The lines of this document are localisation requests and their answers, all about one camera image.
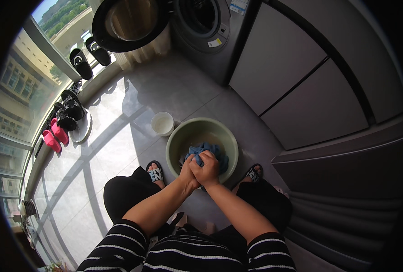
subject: floor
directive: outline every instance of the floor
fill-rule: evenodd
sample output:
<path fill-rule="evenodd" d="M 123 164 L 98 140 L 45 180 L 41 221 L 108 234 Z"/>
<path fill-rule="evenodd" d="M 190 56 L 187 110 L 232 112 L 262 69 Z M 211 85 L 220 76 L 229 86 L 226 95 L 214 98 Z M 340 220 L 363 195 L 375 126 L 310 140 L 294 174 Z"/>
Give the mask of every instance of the floor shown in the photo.
<path fill-rule="evenodd" d="M 47 157 L 34 194 L 39 219 L 30 217 L 34 240 L 46 263 L 62 260 L 75 270 L 111 228 L 103 204 L 103 187 L 114 176 L 129 176 L 138 166 L 158 160 L 165 183 L 173 181 L 166 164 L 167 137 L 150 127 L 157 112 L 169 112 L 177 123 L 210 117 L 224 123 L 240 147 L 238 166 L 225 183 L 231 186 L 258 162 L 264 177 L 286 191 L 270 165 L 282 147 L 268 127 L 229 87 L 220 87 L 176 52 L 123 71 L 85 105 L 92 118 L 87 141 L 69 143 Z M 188 221 L 217 230 L 230 223 L 208 194 L 196 190 L 179 208 Z"/>

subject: striped shirt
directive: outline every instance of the striped shirt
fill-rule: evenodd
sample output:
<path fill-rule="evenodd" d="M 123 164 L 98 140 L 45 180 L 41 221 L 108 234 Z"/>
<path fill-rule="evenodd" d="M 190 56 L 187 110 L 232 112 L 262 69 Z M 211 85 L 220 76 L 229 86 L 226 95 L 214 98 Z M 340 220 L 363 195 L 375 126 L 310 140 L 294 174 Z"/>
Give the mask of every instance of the striped shirt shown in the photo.
<path fill-rule="evenodd" d="M 149 249 L 149 239 L 134 222 L 120 220 L 77 271 L 296 271 L 284 238 L 265 233 L 247 247 L 247 260 L 238 260 L 227 247 L 201 232 L 181 228 Z"/>

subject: black pants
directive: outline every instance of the black pants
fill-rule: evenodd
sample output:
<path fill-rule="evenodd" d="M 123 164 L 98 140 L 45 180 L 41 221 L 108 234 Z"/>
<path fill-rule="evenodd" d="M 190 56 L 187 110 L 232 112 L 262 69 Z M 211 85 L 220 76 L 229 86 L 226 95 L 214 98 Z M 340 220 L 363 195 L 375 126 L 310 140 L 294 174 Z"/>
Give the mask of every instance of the black pants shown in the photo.
<path fill-rule="evenodd" d="M 121 219 L 130 208 L 160 190 L 161 188 L 151 181 L 147 171 L 141 167 L 138 167 L 130 177 L 120 176 L 110 179 L 103 191 L 109 217 L 113 222 Z M 237 196 L 255 207 L 280 233 L 285 230 L 292 214 L 291 202 L 267 181 L 243 182 L 237 191 Z M 187 228 L 187 226 L 185 229 L 195 230 L 194 227 Z M 152 236 L 169 235 L 172 230 L 173 227 L 165 223 Z M 212 234 L 211 237 L 215 242 L 228 247 L 240 259 L 246 260 L 246 240 L 232 225 Z"/>

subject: person's left hand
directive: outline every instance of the person's left hand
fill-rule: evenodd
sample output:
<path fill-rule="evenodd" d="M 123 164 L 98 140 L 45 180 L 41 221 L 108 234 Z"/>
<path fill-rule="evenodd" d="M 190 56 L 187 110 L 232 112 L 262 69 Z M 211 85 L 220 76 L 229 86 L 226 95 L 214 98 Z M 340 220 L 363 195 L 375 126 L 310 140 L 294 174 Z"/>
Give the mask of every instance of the person's left hand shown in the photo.
<path fill-rule="evenodd" d="M 182 170 L 180 171 L 178 179 L 182 180 L 183 182 L 188 184 L 191 189 L 195 190 L 198 187 L 200 187 L 200 183 L 197 181 L 197 179 L 195 178 L 194 174 L 191 171 L 191 168 L 189 167 L 189 163 L 193 158 L 194 154 L 191 154 L 185 160 L 185 163 L 183 163 Z"/>

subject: sky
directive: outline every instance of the sky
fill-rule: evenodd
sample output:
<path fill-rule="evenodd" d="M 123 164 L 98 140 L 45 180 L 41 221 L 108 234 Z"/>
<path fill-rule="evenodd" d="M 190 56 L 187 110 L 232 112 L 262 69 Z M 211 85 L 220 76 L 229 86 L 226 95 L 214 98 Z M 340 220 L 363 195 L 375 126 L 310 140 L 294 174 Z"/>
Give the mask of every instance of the sky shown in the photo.
<path fill-rule="evenodd" d="M 41 4 L 32 12 L 32 17 L 38 23 L 42 19 L 42 15 L 49 10 L 58 0 L 44 0 Z"/>

